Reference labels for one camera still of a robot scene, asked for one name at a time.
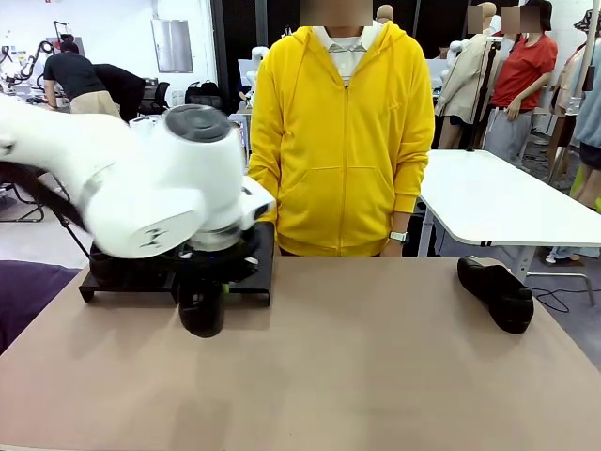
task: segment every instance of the wristwatch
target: wristwatch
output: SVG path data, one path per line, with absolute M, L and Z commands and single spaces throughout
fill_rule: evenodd
M 391 240 L 399 241 L 401 244 L 405 244 L 407 241 L 409 241 L 409 233 L 391 232 L 389 238 Z

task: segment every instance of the hoodie zipper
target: hoodie zipper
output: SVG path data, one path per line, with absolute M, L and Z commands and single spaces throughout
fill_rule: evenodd
M 344 148 L 342 154 L 342 208 L 340 209 L 340 226 L 338 228 L 338 256 L 342 256 L 342 233 L 345 219 L 345 209 L 347 206 L 347 160 L 348 160 L 348 86 L 350 80 L 345 83 L 345 128 L 344 128 Z

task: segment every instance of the woman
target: woman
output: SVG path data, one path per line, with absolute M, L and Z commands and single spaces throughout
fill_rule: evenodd
M 540 11 L 532 21 L 529 7 Z M 522 38 L 502 66 L 495 85 L 484 148 L 512 162 L 531 132 L 532 113 L 538 106 L 541 89 L 551 80 L 557 61 L 557 43 L 546 35 L 551 29 L 553 6 L 546 0 L 530 0 L 521 7 L 521 23 L 528 38 Z

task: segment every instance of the hand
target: hand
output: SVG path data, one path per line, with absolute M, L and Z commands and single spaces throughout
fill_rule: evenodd
M 514 101 L 512 101 L 509 106 L 507 107 L 507 118 L 510 121 L 516 120 L 517 117 L 519 116 L 519 110 L 522 107 L 522 101 L 520 99 L 514 99 Z
M 386 247 L 379 256 L 400 258 L 403 256 L 403 244 L 401 241 L 389 240 L 388 244 L 386 244 Z

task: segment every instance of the black bag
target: black bag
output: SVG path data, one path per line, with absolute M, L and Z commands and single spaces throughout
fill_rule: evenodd
M 209 81 L 200 86 L 199 84 L 200 82 L 192 83 L 186 89 L 186 104 L 212 106 L 217 110 L 223 109 L 223 99 L 217 85 Z

